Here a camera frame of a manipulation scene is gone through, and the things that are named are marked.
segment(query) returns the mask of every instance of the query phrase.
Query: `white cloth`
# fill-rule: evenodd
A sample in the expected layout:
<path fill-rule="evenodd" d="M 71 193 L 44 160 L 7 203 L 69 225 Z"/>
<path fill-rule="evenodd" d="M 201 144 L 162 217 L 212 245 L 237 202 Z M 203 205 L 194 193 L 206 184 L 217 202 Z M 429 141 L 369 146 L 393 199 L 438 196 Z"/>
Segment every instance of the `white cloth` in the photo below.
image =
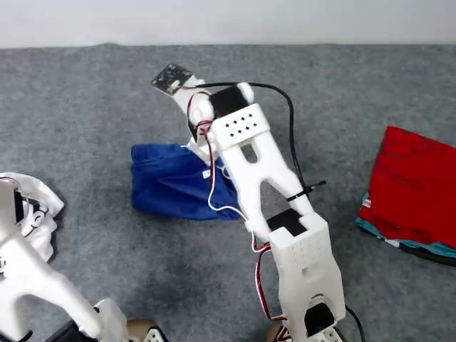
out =
<path fill-rule="evenodd" d="M 28 197 L 28 210 L 26 199 L 23 198 L 22 202 L 24 214 L 27 212 L 28 214 L 20 224 L 21 232 L 40 256 L 48 261 L 54 253 L 51 235 L 57 228 L 53 218 L 62 210 L 63 202 L 48 186 L 35 177 L 13 172 L 0 173 L 0 177 L 14 178 L 21 186 L 22 195 Z M 2 266 L 7 267 L 0 263 L 0 272 L 3 271 Z"/>

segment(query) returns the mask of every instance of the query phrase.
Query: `blue cloth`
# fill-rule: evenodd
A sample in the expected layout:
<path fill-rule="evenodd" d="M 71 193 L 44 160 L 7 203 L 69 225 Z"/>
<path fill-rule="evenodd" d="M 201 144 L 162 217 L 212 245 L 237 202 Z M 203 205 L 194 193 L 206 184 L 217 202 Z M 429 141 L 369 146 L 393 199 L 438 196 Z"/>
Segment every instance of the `blue cloth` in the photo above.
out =
<path fill-rule="evenodd" d="M 208 166 L 180 145 L 134 145 L 131 149 L 133 178 L 132 206 L 138 210 L 183 219 L 233 220 L 238 214 L 230 209 L 214 211 L 207 205 L 210 191 Z M 238 208 L 237 193 L 231 180 L 215 169 L 214 207 Z"/>
<path fill-rule="evenodd" d="M 369 194 L 366 194 L 363 198 L 363 201 L 367 199 Z M 386 237 L 380 233 L 380 231 L 375 228 L 369 221 L 365 221 L 364 219 L 361 219 L 359 217 L 356 218 L 355 221 L 356 225 L 360 228 L 363 228 L 370 232 L 371 234 L 374 234 L 377 237 L 380 237 L 381 239 L 386 240 Z M 439 242 L 435 242 L 433 244 L 419 244 L 417 242 L 411 241 L 411 240 L 400 240 L 400 239 L 395 239 L 394 241 L 397 241 L 401 244 L 404 244 L 405 246 L 411 247 L 411 248 L 424 248 L 427 249 L 429 252 L 434 253 L 436 255 L 440 255 L 442 257 L 449 257 L 449 258 L 456 258 L 456 249 L 449 248 L 449 246 L 446 246 L 444 244 L 441 244 Z"/>

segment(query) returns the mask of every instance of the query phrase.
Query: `robotic arm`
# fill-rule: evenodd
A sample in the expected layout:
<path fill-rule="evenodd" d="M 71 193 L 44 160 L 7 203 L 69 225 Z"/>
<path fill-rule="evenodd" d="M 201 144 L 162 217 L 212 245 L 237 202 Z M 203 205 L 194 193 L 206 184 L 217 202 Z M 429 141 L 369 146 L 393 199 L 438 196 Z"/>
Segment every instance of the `robotic arm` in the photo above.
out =
<path fill-rule="evenodd" d="M 250 85 L 239 83 L 209 94 L 203 80 L 173 64 L 152 85 L 187 113 L 192 133 L 188 148 L 207 164 L 211 152 L 221 157 L 237 189 L 247 231 L 269 243 L 279 271 L 280 319 L 293 341 L 341 341 L 333 327 L 345 316 L 345 304 L 328 223 L 314 212 L 307 196 L 299 195 L 304 189 L 281 156 Z M 210 123 L 210 128 L 199 130 L 202 123 Z M 256 153 L 255 163 L 242 152 L 248 144 Z M 275 187 L 291 208 L 266 220 L 262 182 Z"/>
<path fill-rule="evenodd" d="M 258 237 L 265 242 L 257 252 L 261 256 L 271 251 L 274 256 L 283 313 L 272 319 L 284 326 L 277 340 L 341 342 L 333 327 L 345 316 L 345 306 L 328 224 L 301 196 L 304 189 L 286 166 L 250 85 L 240 83 L 210 94 L 201 88 L 203 80 L 172 64 L 152 84 L 186 112 L 192 133 L 188 148 L 211 168 L 214 159 L 221 157 L 237 189 L 247 230 L 254 241 Z M 256 153 L 255 163 L 244 157 L 241 147 L 247 144 Z M 290 209 L 266 219 L 261 213 L 262 182 L 278 189 Z M 14 182 L 0 181 L 0 255 L 8 271 L 7 276 L 0 275 L 0 341 L 29 341 L 31 332 L 17 301 L 33 295 L 60 306 L 73 319 L 48 342 L 137 342 L 128 336 L 126 318 L 113 301 L 104 299 L 94 309 L 24 239 L 17 227 L 24 215 L 18 193 Z M 271 318 L 265 304 L 264 311 Z M 147 336 L 144 341 L 165 341 L 158 330 L 150 330 Z"/>
<path fill-rule="evenodd" d="M 128 341 L 126 318 L 110 299 L 96 305 L 97 311 L 66 277 L 52 270 L 22 236 L 16 223 L 24 216 L 22 197 L 14 180 L 0 181 L 0 255 L 7 276 L 0 276 L 0 341 L 29 341 L 32 332 L 23 321 L 17 301 L 37 296 L 60 306 L 74 320 L 61 341 Z"/>

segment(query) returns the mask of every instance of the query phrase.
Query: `red cloth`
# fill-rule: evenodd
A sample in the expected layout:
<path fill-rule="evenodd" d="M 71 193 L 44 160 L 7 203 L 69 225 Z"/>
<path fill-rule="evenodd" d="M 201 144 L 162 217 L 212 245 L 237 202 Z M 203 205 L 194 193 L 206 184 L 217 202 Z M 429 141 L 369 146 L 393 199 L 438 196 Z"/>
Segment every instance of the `red cloth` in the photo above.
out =
<path fill-rule="evenodd" d="M 388 239 L 456 248 L 456 148 L 388 127 L 370 180 L 361 219 Z"/>

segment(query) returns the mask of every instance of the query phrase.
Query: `teal fabric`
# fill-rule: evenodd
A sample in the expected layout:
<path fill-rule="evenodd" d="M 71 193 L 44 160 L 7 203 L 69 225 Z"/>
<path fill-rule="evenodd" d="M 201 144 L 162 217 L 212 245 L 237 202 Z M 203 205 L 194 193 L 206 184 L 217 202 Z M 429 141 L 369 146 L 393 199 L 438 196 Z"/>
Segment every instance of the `teal fabric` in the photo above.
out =
<path fill-rule="evenodd" d="M 366 194 L 363 197 L 363 201 L 367 199 L 369 194 Z M 356 225 L 360 228 L 363 228 L 364 230 L 367 230 L 371 234 L 374 234 L 377 237 L 380 237 L 382 239 L 386 239 L 386 237 L 383 236 L 380 231 L 375 228 L 369 221 L 365 221 L 364 219 L 361 219 L 359 217 L 356 218 L 355 221 Z M 400 242 L 401 244 L 404 244 L 405 246 L 411 247 L 411 248 L 425 248 L 429 252 L 434 253 L 436 255 L 440 255 L 442 257 L 449 257 L 449 258 L 456 258 L 456 249 L 449 248 L 448 246 L 441 244 L 439 242 L 435 242 L 434 244 L 419 244 L 417 242 L 411 241 L 411 240 L 399 240 L 396 239 L 395 241 Z"/>

